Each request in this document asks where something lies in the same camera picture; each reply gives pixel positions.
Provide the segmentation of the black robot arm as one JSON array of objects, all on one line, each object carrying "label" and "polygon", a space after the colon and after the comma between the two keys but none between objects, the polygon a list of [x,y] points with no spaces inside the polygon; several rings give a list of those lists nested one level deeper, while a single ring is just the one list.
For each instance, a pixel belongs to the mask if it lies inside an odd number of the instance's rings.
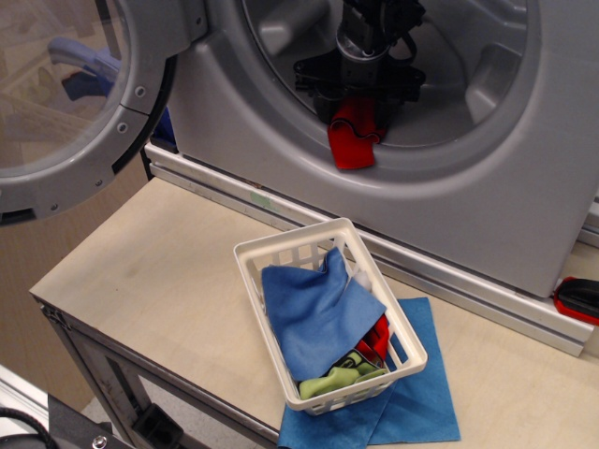
[{"label": "black robot arm", "polygon": [[294,63],[295,88],[313,99],[317,117],[331,123],[349,99],[373,105],[377,127],[389,124],[406,102],[416,102],[426,75],[413,67],[410,31],[422,24],[418,1],[345,1],[336,47]]}]

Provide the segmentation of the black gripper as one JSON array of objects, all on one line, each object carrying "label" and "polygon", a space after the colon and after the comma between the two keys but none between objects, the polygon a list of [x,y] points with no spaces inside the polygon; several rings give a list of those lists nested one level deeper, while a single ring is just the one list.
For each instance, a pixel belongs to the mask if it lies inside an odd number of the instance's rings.
[{"label": "black gripper", "polygon": [[339,50],[299,60],[293,65],[295,87],[313,98],[315,113],[333,121],[348,96],[374,98],[376,135],[384,138],[404,102],[416,102],[426,76],[390,55],[352,59]]}]

